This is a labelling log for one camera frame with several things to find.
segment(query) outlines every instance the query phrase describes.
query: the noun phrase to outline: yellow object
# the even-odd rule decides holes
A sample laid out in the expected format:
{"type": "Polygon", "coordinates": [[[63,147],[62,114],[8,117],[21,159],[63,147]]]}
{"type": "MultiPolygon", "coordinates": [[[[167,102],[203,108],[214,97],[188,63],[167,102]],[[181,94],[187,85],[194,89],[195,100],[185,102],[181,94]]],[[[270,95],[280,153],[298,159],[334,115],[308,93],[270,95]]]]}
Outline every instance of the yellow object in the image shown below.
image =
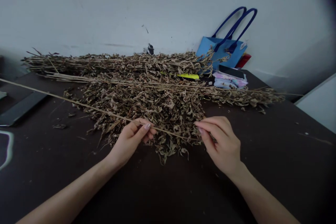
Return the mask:
{"type": "Polygon", "coordinates": [[[188,74],[188,73],[177,75],[177,76],[184,77],[184,78],[190,78],[190,79],[199,79],[200,78],[198,75],[191,75],[191,74],[188,74]]]}

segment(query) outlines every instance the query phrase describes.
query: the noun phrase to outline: bundle of dried stems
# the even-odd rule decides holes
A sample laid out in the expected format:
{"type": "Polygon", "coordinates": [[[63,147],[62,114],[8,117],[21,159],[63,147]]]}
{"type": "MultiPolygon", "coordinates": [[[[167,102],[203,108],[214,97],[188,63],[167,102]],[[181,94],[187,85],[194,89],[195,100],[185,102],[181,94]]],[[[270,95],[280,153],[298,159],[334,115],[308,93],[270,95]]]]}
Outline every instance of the bundle of dried stems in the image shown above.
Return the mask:
{"type": "Polygon", "coordinates": [[[85,83],[82,98],[73,98],[68,90],[64,96],[87,105],[77,104],[92,115],[96,123],[90,131],[102,130],[100,140],[105,138],[106,144],[112,146],[127,123],[122,117],[147,118],[163,130],[154,141],[148,142],[148,145],[155,145],[162,164],[176,152],[189,156],[186,145],[201,144],[193,123],[205,116],[201,104],[203,97],[219,105],[241,106],[243,110],[248,105],[259,106],[262,113],[265,112],[261,105],[284,100],[273,89],[224,90],[176,76],[211,72],[211,50],[201,60],[194,52],[129,57],[108,54],[63,57],[57,53],[37,53],[23,59],[30,71],[58,81],[85,83]]]}

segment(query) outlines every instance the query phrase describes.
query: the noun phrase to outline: finger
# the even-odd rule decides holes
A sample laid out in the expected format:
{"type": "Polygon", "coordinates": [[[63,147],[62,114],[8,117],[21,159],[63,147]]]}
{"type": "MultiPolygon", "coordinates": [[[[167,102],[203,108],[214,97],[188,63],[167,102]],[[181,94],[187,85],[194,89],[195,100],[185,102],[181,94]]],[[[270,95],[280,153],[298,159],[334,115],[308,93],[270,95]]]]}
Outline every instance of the finger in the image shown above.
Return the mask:
{"type": "Polygon", "coordinates": [[[228,124],[228,119],[226,117],[208,117],[202,120],[202,122],[207,122],[217,125],[227,136],[232,136],[233,131],[231,125],[228,124]]]}
{"type": "Polygon", "coordinates": [[[156,129],[153,129],[153,128],[150,128],[149,132],[152,133],[153,135],[157,133],[156,129]]]}
{"type": "Polygon", "coordinates": [[[145,125],[145,124],[147,124],[147,123],[151,124],[152,127],[154,126],[153,123],[151,123],[150,121],[147,121],[146,119],[143,119],[143,118],[137,118],[137,119],[134,120],[134,124],[135,124],[137,127],[139,127],[139,126],[141,126],[141,125],[145,125]]]}
{"type": "Polygon", "coordinates": [[[196,121],[195,125],[210,132],[219,144],[225,144],[227,141],[229,141],[228,136],[215,124],[204,121],[196,121]]]}
{"type": "Polygon", "coordinates": [[[150,131],[147,132],[146,136],[148,136],[149,139],[153,139],[154,138],[153,134],[150,131]]]}
{"type": "Polygon", "coordinates": [[[138,131],[138,127],[139,126],[141,126],[142,124],[143,125],[145,125],[145,124],[151,124],[151,126],[154,126],[154,124],[153,123],[151,123],[151,122],[149,122],[149,121],[147,121],[147,120],[145,120],[145,119],[143,119],[143,118],[137,118],[137,119],[135,119],[135,120],[133,120],[132,122],[130,122],[129,124],[127,124],[125,127],[124,127],[124,129],[126,130],[126,131],[132,131],[133,132],[133,134],[132,135],[134,135],[137,131],[138,131]]]}
{"type": "Polygon", "coordinates": [[[150,123],[147,123],[143,125],[138,132],[131,138],[132,141],[136,141],[137,143],[141,142],[141,139],[143,139],[144,136],[147,135],[149,129],[151,127],[150,123]]]}
{"type": "Polygon", "coordinates": [[[148,141],[149,141],[149,137],[146,135],[142,140],[143,140],[143,142],[146,144],[146,143],[148,143],[148,141]]]}
{"type": "Polygon", "coordinates": [[[216,151],[216,148],[215,148],[215,143],[213,142],[210,134],[205,129],[198,128],[198,130],[201,133],[203,143],[204,143],[209,155],[211,156],[212,154],[215,154],[217,151],[216,151]]]}

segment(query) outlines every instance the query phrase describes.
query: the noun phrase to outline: bag handle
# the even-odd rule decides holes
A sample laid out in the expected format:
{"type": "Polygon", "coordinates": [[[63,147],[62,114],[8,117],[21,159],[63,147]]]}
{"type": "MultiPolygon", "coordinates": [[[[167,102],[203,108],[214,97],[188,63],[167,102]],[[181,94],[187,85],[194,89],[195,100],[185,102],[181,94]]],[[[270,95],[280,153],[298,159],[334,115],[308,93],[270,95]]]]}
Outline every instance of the bag handle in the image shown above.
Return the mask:
{"type": "Polygon", "coordinates": [[[227,33],[226,37],[219,42],[214,49],[214,52],[217,52],[219,47],[227,40],[230,39],[229,37],[232,37],[232,34],[234,33],[234,31],[238,28],[239,24],[241,23],[241,21],[250,13],[250,12],[254,12],[251,20],[249,21],[249,23],[247,24],[247,26],[245,27],[245,29],[242,31],[242,33],[239,35],[239,37],[237,38],[237,40],[229,47],[229,52],[232,53],[235,48],[237,47],[237,42],[239,41],[239,39],[241,38],[241,36],[246,32],[246,30],[248,29],[248,27],[251,25],[252,21],[254,20],[255,16],[257,15],[258,10],[255,8],[249,9],[248,11],[246,11],[241,17],[240,19],[238,19],[238,21],[233,25],[233,27],[231,28],[231,30],[227,33]]]}
{"type": "MultiPolygon", "coordinates": [[[[224,22],[220,25],[220,27],[217,29],[217,31],[212,35],[212,37],[216,37],[216,34],[217,34],[217,32],[222,28],[222,26],[237,12],[237,11],[240,11],[241,9],[244,9],[244,12],[243,12],[243,15],[245,14],[245,12],[246,12],[246,10],[247,10],[247,8],[246,7],[244,7],[244,6],[242,6],[242,7],[239,7],[238,9],[236,9],[236,10],[234,10],[231,14],[230,14],[230,16],[228,16],[225,20],[224,20],[224,22]]],[[[233,33],[235,32],[235,30],[234,31],[232,31],[231,32],[231,34],[230,34],[230,36],[229,36],[229,39],[232,39],[232,35],[233,35],[233,33]]]]}

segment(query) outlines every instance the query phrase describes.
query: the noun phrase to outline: dark wooden table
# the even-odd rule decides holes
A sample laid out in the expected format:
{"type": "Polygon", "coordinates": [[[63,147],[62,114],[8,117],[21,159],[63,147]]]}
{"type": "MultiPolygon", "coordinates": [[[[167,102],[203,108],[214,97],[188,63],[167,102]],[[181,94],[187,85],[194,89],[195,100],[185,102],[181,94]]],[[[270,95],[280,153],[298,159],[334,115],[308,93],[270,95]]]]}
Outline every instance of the dark wooden table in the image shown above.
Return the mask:
{"type": "MultiPolygon", "coordinates": [[[[247,72],[250,88],[266,86],[247,72]]],[[[18,83],[62,95],[73,83],[28,74],[18,83]]],[[[3,85],[6,111],[31,91],[3,85]]],[[[204,103],[206,115],[227,116],[241,140],[241,158],[251,173],[301,222],[335,222],[336,136],[292,103],[266,110],[204,103]]],[[[103,159],[100,133],[86,135],[93,122],[72,104],[49,97],[29,112],[14,133],[13,159],[0,171],[0,223],[14,223],[103,159]],[[67,115],[76,111],[77,115],[67,115]],[[67,124],[66,129],[53,129],[67,124]]],[[[6,138],[0,138],[5,159],[6,138]]],[[[161,166],[155,149],[139,146],[121,169],[87,204],[75,223],[253,223],[235,186],[209,158],[204,146],[189,149],[161,166]]]]}

